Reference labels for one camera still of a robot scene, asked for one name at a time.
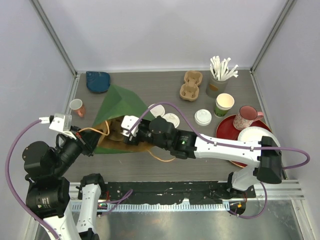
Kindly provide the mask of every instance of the red plate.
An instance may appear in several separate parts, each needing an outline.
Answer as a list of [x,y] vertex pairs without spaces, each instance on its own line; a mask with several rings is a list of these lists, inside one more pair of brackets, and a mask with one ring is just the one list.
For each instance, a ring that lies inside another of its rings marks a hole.
[[[236,129],[234,125],[232,124],[236,115],[228,116],[225,118],[222,122],[220,122],[219,126],[216,129],[215,137],[219,139],[229,139],[229,140],[238,140],[238,136],[241,131]],[[254,121],[251,125],[251,127],[260,127],[263,129],[267,129],[269,132],[271,132],[270,128],[264,124],[262,121]],[[241,162],[237,161],[231,161],[233,164],[244,168],[247,166],[246,164],[243,164]]]

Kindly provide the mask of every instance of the utensil holder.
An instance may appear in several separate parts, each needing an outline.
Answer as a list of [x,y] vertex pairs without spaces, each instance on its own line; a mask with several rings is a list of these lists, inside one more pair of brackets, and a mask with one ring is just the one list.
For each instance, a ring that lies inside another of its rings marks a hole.
[[210,79],[208,81],[208,84],[206,86],[205,92],[210,98],[217,98],[219,94],[222,94],[225,92],[226,86],[229,82],[229,79],[225,81],[218,81],[214,78],[212,73],[210,74]]

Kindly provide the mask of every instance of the wood grain surface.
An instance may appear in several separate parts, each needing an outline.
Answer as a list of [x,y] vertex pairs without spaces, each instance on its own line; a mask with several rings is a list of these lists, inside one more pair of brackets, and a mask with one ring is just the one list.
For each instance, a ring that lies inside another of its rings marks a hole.
[[[215,136],[216,129],[223,118],[214,116],[215,99],[206,95],[206,87],[210,71],[202,71],[203,80],[199,86],[199,97],[196,101],[182,100],[179,90],[184,83],[184,71],[170,72],[125,72],[111,73],[111,83],[137,93],[147,106],[160,101],[176,104],[188,120],[200,132]],[[239,77],[229,81],[225,92],[231,94],[235,104],[227,116],[236,114],[241,106],[250,105],[261,110],[254,85],[248,70],[240,70]],[[80,128],[91,127],[105,93],[92,93],[86,87],[86,75],[82,74],[75,98],[83,101],[86,115],[80,118],[72,114],[72,125]],[[170,106],[164,106],[166,113],[175,113]],[[208,126],[196,124],[194,115],[199,109],[207,109],[212,113],[212,122]],[[182,130],[189,130],[180,117]],[[162,159],[171,159],[169,152],[156,147],[152,152]],[[175,159],[172,162],[161,162],[148,152],[122,154],[96,154],[92,157],[79,156],[65,174],[70,182],[79,182],[83,176],[91,173],[102,174],[105,181],[225,181],[228,174],[240,168],[229,161],[214,158]]]

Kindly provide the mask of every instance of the white wall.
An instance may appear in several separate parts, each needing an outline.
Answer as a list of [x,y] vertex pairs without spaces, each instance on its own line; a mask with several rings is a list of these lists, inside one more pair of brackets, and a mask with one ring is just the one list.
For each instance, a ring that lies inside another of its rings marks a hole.
[[[62,112],[71,72],[28,0],[1,1],[0,7],[0,196],[1,239],[21,240],[28,215],[5,181],[5,159],[17,134],[38,117]],[[38,140],[53,144],[48,125],[37,125],[22,137],[11,158],[13,185],[25,200],[25,147]]]
[[[299,179],[319,228],[320,1],[298,0],[257,71],[271,127],[280,143],[307,151],[311,162],[288,170]],[[304,156],[283,152],[286,165]]]
[[286,0],[40,0],[79,71],[251,67]]

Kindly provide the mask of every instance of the green bag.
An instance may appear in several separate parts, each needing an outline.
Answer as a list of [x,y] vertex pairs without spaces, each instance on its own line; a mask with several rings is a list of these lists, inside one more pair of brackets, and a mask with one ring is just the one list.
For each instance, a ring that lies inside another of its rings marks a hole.
[[[141,142],[139,145],[127,145],[123,143],[121,134],[121,122],[124,116],[140,117],[147,106],[133,91],[111,84],[100,109],[95,117],[93,128],[107,132],[106,121],[110,134],[102,135],[94,152],[96,154],[120,154],[129,152],[144,152],[153,147],[152,144]],[[148,112],[144,119],[153,120],[155,117]]]

